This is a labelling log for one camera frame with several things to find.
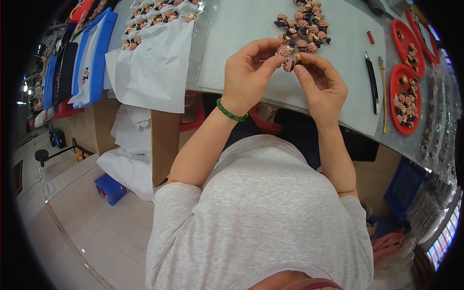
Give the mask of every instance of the bracelet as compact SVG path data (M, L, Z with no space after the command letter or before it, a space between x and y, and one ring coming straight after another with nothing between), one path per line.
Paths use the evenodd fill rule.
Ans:
M224 115L226 115L227 117L229 117L229 118L231 118L231 119L233 119L233 120L235 120L237 122L243 122L248 118L248 113L246 113L246 115L243 116L243 117L237 117L237 116L232 115L232 113L229 113L229 111L224 109L224 107L221 105L221 98L219 98L216 101L216 105L218 106L219 110L221 110L224 113Z

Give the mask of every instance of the left hand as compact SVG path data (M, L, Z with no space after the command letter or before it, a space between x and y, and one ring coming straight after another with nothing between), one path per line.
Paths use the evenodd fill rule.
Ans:
M261 100L271 75L286 61L275 55L281 44L273 38L255 40L228 58L221 99L224 109L242 117Z

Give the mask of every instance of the red plate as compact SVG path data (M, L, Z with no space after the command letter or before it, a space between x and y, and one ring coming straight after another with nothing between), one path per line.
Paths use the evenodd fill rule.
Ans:
M417 125L419 124L420 121L420 112L422 110L422 101L420 99L420 88L419 84L417 84L417 99L414 100L414 104L416 104L417 108L417 113L419 114L419 117L413 121L414 127L409 128L406 125L401 125L398 120L396 119L396 113L395 113L395 106L393 106L393 99L395 99L395 94L400 94L402 92L406 92L407 89L409 89L409 79L410 78L415 78L415 76L412 74L414 71L411 70L411 68L405 64L399 64L395 68L393 68L392 72L392 78L390 80L390 111L392 113L392 120L393 124L395 124L396 129L405 134L409 135L412 134L416 128ZM408 83L407 84L402 84L400 83L400 79L402 76L407 76Z
M422 50L425 52L425 55L429 58L431 62L433 62L436 65L439 65L440 56L438 55L438 48L437 48L437 44L435 43L435 38L433 37L427 25L424 25L424 27L427 29L427 32L429 33L428 37L430 37L430 42L432 43L432 49L433 49L433 54L432 54L429 48L427 47L427 45L425 44L424 40L422 39L422 35L420 34L420 31L418 27L416 26L416 23L414 22L413 14L415 13L412 9L406 10L406 17L407 17L407 21L409 22L409 25L411 25L412 30L416 34L417 40L419 41L420 46L422 47Z
M410 43L414 44L414 46L417 48L417 68L419 70L419 73L416 73L411 67L409 69L411 70L411 73L414 75L414 77L423 77L425 74L425 62L424 62L424 55L422 54L422 50L420 49L420 44L417 41L416 37L414 36L413 32L407 27L407 25L398 20L395 19L392 22L392 30L393 30L393 40L395 41L395 46L396 49L398 50L398 54L400 55L400 59L402 63L406 63L406 55L408 54L408 46ZM404 40L401 40L398 38L396 35L396 32L399 31L401 34L405 37Z

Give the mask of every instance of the hand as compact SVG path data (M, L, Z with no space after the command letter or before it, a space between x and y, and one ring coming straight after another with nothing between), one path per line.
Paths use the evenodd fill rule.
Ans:
M281 44L273 38L255 40L229 57L221 98L224 109L242 117L261 100L271 75L286 61L275 55Z
M318 128L338 127L338 117L348 94L348 86L325 58L300 53L303 65L294 68L306 92L308 110Z

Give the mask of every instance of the pink towel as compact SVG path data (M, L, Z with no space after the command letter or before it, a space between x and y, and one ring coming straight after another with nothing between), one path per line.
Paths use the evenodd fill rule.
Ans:
M374 251L374 266L389 256L393 256L403 247L405 236L402 233L391 232L381 238L371 240Z

